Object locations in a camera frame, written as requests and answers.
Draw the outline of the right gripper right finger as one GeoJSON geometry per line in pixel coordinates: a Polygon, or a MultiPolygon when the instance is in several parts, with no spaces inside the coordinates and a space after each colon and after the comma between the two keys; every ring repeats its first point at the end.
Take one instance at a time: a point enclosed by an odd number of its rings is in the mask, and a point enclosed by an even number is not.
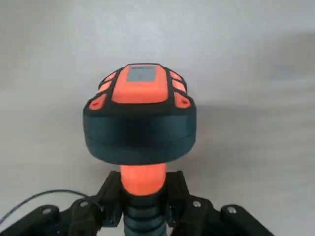
{"type": "Polygon", "coordinates": [[[165,217],[172,236],[273,235],[242,206],[217,210],[210,200],[190,194],[182,171],[166,174],[165,191],[165,217]]]}

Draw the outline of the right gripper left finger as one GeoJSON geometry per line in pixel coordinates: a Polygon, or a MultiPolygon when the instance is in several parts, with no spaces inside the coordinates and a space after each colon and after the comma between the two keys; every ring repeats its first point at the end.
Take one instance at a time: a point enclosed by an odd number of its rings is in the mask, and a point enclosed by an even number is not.
{"type": "Polygon", "coordinates": [[[64,211],[42,205],[1,232],[2,236],[95,236],[117,227],[123,214],[121,175],[111,171],[97,194],[85,196],[64,211]]]}

